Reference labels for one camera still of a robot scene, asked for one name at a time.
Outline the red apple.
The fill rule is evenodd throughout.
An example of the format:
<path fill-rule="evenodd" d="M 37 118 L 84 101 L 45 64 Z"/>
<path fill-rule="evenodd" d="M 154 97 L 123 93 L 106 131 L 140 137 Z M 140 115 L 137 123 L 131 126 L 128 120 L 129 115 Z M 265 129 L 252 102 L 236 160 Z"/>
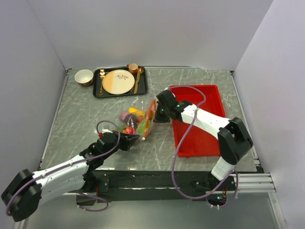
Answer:
<path fill-rule="evenodd" d="M 123 131 L 124 134 L 129 134 L 129 135 L 134 135 L 135 134 L 135 129 L 132 126 L 127 126 L 124 128 Z"/>

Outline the green apple slice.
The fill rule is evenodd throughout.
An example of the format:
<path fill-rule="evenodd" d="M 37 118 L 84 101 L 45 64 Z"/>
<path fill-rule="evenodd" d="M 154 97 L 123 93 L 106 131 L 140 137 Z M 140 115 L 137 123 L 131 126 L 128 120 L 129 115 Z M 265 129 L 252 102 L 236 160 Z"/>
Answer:
<path fill-rule="evenodd" d="M 138 127 L 136 129 L 136 134 L 138 135 L 144 135 L 145 132 L 150 128 L 151 124 L 150 121 L 147 119 L 143 119 L 139 124 Z"/>

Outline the dark purple plum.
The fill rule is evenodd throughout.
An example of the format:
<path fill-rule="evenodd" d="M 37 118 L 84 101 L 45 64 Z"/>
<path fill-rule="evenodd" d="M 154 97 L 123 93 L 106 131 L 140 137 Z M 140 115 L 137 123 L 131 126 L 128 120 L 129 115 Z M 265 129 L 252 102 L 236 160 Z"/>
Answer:
<path fill-rule="evenodd" d="M 125 116 L 124 122 L 128 126 L 137 127 L 138 126 L 138 117 L 135 114 L 127 114 Z"/>

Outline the clear zip bag orange zipper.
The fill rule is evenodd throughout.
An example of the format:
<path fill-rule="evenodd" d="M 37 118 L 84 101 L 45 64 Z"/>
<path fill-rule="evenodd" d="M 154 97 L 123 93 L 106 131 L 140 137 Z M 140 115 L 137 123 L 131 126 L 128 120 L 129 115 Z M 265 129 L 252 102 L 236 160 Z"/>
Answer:
<path fill-rule="evenodd" d="M 144 141 L 153 127 L 153 119 L 157 111 L 156 100 L 153 99 L 147 109 L 130 107 L 121 112 L 119 119 L 122 123 L 120 132 L 129 135 L 139 135 L 140 141 Z"/>

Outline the pink red peach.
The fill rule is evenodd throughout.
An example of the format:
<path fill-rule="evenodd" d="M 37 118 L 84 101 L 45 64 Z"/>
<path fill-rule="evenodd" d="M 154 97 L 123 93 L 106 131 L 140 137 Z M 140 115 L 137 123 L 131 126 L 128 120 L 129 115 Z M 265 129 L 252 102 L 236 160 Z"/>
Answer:
<path fill-rule="evenodd" d="M 127 112 L 122 112 L 119 116 L 119 119 L 123 122 L 127 115 L 128 115 Z"/>

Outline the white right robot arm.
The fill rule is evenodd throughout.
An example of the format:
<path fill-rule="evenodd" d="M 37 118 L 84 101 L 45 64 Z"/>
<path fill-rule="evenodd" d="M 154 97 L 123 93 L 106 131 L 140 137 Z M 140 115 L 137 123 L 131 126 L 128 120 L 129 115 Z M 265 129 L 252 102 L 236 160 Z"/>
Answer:
<path fill-rule="evenodd" d="M 244 122 L 238 117 L 228 119 L 205 111 L 200 108 L 200 103 L 193 104 L 186 100 L 179 102 L 171 88 L 164 89 L 156 97 L 158 107 L 155 122 L 166 123 L 172 119 L 189 125 L 176 147 L 175 157 L 193 126 L 218 141 L 220 157 L 211 170 L 212 176 L 209 177 L 208 183 L 214 190 L 221 189 L 225 185 L 226 177 L 253 147 Z"/>

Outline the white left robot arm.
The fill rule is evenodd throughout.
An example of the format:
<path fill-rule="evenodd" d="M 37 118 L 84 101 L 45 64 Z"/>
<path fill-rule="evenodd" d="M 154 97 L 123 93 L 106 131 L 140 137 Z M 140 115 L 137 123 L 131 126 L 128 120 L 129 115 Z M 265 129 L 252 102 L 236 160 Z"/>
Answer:
<path fill-rule="evenodd" d="M 93 171 L 116 151 L 128 151 L 139 138 L 140 135 L 106 131 L 97 142 L 66 162 L 35 172 L 22 170 L 1 195 L 6 214 L 19 222 L 32 215 L 40 204 L 64 193 L 95 189 L 98 180 Z"/>

